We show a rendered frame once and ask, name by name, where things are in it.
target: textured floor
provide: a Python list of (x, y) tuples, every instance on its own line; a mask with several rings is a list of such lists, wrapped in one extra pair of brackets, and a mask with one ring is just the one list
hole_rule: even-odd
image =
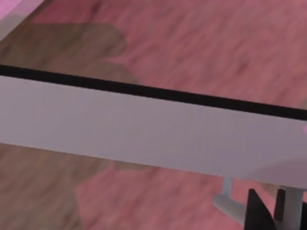
[[(307, 108), (306, 2), (49, 0), (0, 41), (0, 63)], [(241, 229), (210, 203), (218, 177), (106, 165), (0, 145), (0, 229), (80, 230), (77, 208), (85, 230)], [(250, 182), (235, 198), (250, 186), (272, 207)]]

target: black stripe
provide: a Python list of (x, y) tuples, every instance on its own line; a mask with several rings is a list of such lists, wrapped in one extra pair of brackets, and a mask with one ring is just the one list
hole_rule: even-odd
[(247, 102), (188, 92), (179, 92), (174, 90), (158, 89), (154, 87), (118, 83), (107, 80), (77, 77), (67, 74), (38, 71), (33, 69), (24, 69), (0, 65), (0, 75), (93, 90), (130, 94), (135, 96), (162, 99), (173, 102), (182, 102), (241, 112), (290, 118), (295, 120), (307, 120), (307, 111), (302, 109), (287, 108), (276, 105)]

